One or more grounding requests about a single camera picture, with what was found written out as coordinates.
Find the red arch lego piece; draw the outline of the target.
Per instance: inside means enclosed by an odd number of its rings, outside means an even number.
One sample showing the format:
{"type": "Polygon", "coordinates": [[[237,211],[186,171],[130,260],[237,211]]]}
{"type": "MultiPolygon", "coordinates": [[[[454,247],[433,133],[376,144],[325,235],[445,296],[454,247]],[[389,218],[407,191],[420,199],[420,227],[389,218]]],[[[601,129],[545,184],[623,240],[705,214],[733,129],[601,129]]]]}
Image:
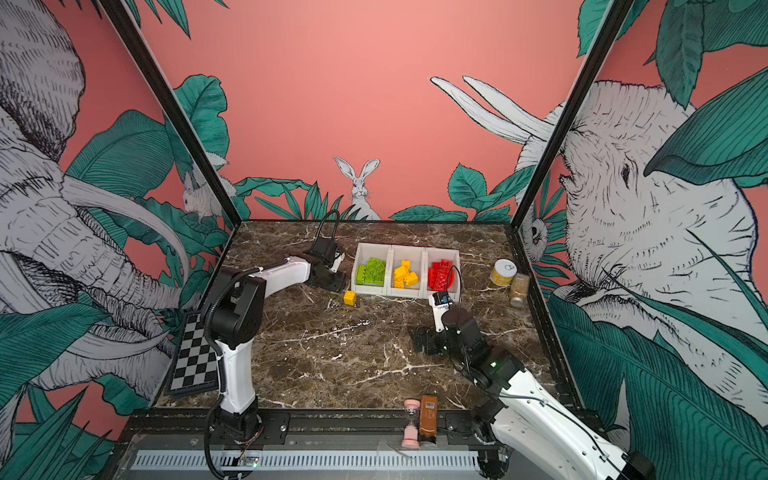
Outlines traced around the red arch lego piece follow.
{"type": "Polygon", "coordinates": [[[427,288],[432,291],[447,291],[454,282],[454,273],[451,261],[432,262],[428,268],[427,288]]]}

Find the white three-compartment bin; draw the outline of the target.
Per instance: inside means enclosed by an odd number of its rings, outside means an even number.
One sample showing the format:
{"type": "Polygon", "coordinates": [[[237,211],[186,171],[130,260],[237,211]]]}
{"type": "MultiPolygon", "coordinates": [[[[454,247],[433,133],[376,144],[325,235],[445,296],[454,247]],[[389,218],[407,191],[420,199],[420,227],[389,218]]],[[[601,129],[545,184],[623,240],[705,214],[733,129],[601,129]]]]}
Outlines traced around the white three-compartment bin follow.
{"type": "Polygon", "coordinates": [[[428,299],[446,290],[453,301],[462,292],[457,250],[359,243],[351,290],[357,294],[428,299]]]}

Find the long green lego brick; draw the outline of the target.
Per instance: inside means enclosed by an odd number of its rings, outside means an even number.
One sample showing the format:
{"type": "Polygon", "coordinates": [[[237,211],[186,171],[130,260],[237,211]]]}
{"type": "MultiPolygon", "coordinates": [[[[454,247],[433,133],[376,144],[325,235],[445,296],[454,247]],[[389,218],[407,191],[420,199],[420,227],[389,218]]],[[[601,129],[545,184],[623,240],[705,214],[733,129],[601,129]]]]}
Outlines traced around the long green lego brick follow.
{"type": "Polygon", "coordinates": [[[386,261],[378,258],[370,258],[364,265],[363,283],[368,285],[383,286],[386,273],[386,261]]]}

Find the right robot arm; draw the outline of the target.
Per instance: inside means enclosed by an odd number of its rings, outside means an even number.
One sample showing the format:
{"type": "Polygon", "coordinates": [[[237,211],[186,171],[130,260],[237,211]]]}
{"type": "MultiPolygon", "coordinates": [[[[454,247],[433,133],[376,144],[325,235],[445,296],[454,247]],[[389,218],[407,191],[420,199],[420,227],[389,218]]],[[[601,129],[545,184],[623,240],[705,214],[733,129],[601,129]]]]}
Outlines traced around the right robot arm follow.
{"type": "Polygon", "coordinates": [[[492,345],[465,308],[432,307],[434,325],[413,332],[415,350],[443,355],[486,395],[471,410],[473,436],[518,452],[554,479],[654,479],[653,463],[603,438],[563,406],[531,371],[492,345]]]}

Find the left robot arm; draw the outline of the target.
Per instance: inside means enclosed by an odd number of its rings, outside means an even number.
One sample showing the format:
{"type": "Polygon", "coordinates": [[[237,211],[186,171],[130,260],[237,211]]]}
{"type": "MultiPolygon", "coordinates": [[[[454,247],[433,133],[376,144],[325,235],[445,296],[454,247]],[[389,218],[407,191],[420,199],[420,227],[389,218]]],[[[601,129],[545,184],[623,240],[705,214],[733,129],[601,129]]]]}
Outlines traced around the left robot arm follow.
{"type": "Polygon", "coordinates": [[[263,268],[222,268],[201,310],[204,338],[216,357],[219,397],[212,408],[212,428],[238,443],[262,429],[252,382],[252,343],[261,327],[265,300],[288,287],[306,284],[340,293],[346,277],[339,270],[345,254],[326,259],[309,253],[288,256],[263,268]]]}

